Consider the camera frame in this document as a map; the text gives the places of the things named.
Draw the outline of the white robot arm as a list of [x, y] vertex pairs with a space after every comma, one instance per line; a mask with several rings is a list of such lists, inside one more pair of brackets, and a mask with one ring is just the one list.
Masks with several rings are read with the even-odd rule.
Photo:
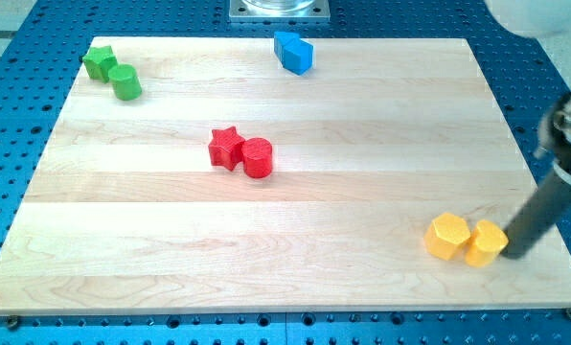
[[[507, 31], [527, 38], [571, 33], [571, 0], [486, 0], [493, 18]], [[554, 172], [571, 185], [571, 94], [545, 115], [536, 152], [555, 154]]]

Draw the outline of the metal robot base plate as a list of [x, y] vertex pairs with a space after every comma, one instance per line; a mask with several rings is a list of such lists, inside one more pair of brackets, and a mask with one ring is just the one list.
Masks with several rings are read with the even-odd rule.
[[328, 0], [230, 0], [231, 22], [328, 22]]

